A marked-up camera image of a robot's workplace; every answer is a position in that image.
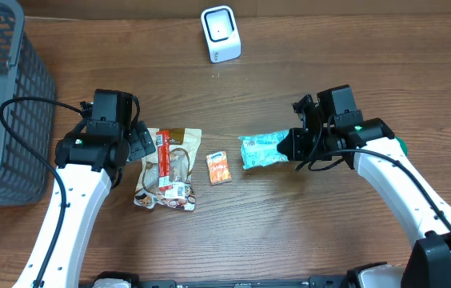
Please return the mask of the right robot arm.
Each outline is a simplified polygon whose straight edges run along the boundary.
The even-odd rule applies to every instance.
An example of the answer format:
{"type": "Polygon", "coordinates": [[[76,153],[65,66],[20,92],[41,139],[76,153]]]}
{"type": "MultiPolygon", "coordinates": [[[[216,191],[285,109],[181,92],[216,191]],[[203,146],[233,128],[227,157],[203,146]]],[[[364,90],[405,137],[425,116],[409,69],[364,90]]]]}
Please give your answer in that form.
{"type": "Polygon", "coordinates": [[[451,206],[408,160],[379,118],[365,120],[348,85],[293,104],[302,122],[277,145],[297,168],[346,163],[381,196],[411,245],[405,266],[385,262],[348,270],[341,287],[451,287],[451,206]]]}

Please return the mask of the green lid jar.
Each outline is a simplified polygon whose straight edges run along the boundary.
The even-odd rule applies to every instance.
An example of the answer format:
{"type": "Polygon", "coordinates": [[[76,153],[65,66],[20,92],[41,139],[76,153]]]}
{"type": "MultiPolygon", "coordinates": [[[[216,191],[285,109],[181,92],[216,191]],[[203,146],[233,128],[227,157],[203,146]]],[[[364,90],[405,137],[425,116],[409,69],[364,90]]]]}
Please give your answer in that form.
{"type": "Polygon", "coordinates": [[[396,137],[396,140],[398,141],[403,154],[405,156],[407,156],[408,155],[408,147],[407,147],[406,143],[399,137],[396,137]]]}

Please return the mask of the teal wipes packet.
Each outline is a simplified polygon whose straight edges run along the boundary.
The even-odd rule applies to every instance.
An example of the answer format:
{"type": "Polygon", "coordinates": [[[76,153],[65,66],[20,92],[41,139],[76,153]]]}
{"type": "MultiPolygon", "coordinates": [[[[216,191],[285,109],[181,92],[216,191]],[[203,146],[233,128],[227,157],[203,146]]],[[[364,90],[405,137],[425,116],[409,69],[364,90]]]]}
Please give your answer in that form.
{"type": "Polygon", "coordinates": [[[240,136],[243,169],[270,166],[277,162],[288,162],[286,155],[277,150],[277,145],[289,135],[289,130],[268,134],[240,136]]]}

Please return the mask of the red stick packet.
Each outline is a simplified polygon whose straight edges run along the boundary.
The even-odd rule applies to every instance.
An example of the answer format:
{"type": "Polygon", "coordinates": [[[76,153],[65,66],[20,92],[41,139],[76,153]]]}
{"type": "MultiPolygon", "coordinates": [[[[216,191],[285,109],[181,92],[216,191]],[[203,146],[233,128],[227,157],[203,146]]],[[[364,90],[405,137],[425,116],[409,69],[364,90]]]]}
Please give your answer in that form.
{"type": "Polygon", "coordinates": [[[172,188],[170,181],[170,133],[168,130],[159,130],[156,133],[158,149],[158,188],[165,192],[172,188]]]}

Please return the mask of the orange small packet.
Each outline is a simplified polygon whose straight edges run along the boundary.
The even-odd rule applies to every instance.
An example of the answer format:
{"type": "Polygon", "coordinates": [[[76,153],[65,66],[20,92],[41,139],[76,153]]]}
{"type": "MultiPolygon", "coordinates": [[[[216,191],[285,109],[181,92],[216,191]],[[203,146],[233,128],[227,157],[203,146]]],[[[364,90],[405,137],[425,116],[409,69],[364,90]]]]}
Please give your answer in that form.
{"type": "Polygon", "coordinates": [[[209,170],[210,183],[217,185],[232,181],[229,171],[229,163],[225,151],[218,151],[206,156],[206,164],[209,170]]]}

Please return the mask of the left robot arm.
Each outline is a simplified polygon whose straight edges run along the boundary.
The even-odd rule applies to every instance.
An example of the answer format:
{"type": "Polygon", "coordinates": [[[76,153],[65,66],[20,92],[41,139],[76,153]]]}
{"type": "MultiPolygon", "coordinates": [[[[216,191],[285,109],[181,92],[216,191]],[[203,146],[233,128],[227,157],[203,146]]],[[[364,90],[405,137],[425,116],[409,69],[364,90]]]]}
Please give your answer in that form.
{"type": "Polygon", "coordinates": [[[17,287],[76,287],[98,211],[122,179],[124,166],[154,153],[130,93],[96,90],[76,108],[81,120],[60,140],[53,192],[36,243],[17,287]]]}

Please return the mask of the brown snack pouch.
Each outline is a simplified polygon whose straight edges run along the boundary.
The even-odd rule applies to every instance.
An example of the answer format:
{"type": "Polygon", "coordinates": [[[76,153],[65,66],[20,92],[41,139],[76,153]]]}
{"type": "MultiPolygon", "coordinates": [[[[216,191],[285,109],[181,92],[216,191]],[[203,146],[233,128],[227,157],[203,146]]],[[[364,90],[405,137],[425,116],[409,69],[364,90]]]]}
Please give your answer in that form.
{"type": "Polygon", "coordinates": [[[192,173],[202,131],[191,128],[169,129],[169,180],[173,188],[168,191],[159,189],[158,152],[141,159],[142,168],[136,185],[134,204],[146,209],[156,205],[177,210],[193,211],[196,205],[194,190],[191,186],[192,173]]]}

